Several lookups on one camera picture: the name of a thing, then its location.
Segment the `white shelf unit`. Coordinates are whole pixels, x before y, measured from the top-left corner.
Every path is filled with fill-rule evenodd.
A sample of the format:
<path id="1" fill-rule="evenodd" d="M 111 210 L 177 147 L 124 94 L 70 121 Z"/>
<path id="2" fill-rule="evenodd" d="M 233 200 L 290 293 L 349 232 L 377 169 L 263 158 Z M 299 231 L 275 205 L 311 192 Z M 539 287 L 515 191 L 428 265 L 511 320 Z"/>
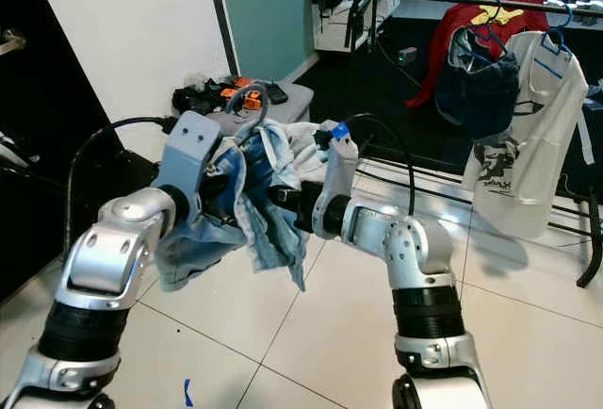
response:
<path id="1" fill-rule="evenodd" d="M 313 0 L 313 47 L 315 51 L 349 53 L 367 41 L 367 32 L 374 23 L 369 1 L 358 5 L 356 16 L 350 14 L 352 0 L 341 0 L 332 8 L 323 8 L 322 1 Z"/>

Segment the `dark blue denim shorts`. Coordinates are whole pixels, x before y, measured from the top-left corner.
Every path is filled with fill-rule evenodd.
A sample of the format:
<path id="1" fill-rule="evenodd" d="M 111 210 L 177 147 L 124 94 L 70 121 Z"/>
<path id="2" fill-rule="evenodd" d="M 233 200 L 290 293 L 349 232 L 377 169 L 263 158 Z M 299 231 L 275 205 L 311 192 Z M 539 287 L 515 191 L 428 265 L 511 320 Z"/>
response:
<path id="1" fill-rule="evenodd" d="M 447 58 L 434 90 L 436 110 L 464 127 L 477 143 L 499 143 L 510 134 L 518 96 L 518 61 L 503 50 L 492 57 L 478 43 L 478 28 L 465 26 L 449 38 Z"/>

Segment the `red shirt with yellow print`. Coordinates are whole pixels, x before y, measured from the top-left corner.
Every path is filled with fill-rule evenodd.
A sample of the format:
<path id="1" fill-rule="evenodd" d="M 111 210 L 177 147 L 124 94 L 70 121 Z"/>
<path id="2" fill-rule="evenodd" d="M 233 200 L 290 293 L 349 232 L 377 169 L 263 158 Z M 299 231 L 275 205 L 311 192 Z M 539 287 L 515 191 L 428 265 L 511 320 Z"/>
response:
<path id="1" fill-rule="evenodd" d="M 550 29 L 546 13 L 542 11 L 522 11 L 522 9 L 506 8 L 501 12 L 498 23 L 494 24 L 496 33 L 507 43 L 512 35 L 525 31 L 547 31 Z M 470 21 L 482 12 L 480 5 L 456 4 L 444 13 L 436 27 L 430 46 L 428 46 L 428 66 L 425 80 L 419 86 L 414 98 L 406 100 L 405 106 L 411 113 L 422 110 L 423 105 L 431 101 L 436 82 L 447 60 L 449 43 L 453 34 L 462 28 L 468 28 Z"/>

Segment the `white printed t-shirt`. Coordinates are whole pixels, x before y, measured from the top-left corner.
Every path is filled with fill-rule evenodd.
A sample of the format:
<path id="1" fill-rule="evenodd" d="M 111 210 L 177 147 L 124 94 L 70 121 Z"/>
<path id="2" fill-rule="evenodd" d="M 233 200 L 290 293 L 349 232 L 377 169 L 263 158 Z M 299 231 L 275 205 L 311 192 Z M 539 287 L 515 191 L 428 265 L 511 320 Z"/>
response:
<path id="1" fill-rule="evenodd" d="M 546 31 L 512 35 L 507 51 L 518 64 L 510 125 L 471 146 L 464 188 L 496 231 L 535 239 L 546 229 L 589 83 L 576 53 Z"/>

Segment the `light blue denim garment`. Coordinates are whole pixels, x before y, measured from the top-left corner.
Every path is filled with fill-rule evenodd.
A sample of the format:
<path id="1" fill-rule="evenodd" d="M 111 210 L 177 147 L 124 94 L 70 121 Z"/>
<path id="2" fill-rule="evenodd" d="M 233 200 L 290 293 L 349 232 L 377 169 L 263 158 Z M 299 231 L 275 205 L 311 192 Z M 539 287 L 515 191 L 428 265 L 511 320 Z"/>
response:
<path id="1" fill-rule="evenodd" d="M 326 154 L 315 144 L 314 122 L 265 120 L 234 135 L 218 134 L 198 160 L 169 145 L 157 185 L 170 184 L 198 203 L 164 237 L 155 253 L 164 292 L 180 291 L 244 247 L 254 271 L 289 271 L 305 288 L 304 259 L 310 234 L 297 227 L 296 212 L 269 201 L 268 189 L 299 189 L 326 172 Z"/>

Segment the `black handheld meter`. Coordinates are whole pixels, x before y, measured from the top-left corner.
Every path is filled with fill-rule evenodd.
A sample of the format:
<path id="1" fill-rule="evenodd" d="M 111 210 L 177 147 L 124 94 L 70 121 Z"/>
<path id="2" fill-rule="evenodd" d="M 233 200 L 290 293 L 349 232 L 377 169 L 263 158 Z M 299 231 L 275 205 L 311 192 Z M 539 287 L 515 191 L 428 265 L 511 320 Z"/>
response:
<path id="1" fill-rule="evenodd" d="M 262 82 L 260 85 L 266 90 L 266 94 L 273 105 L 284 105 L 285 103 L 288 103 L 289 96 L 287 91 L 285 91 L 279 83 Z"/>

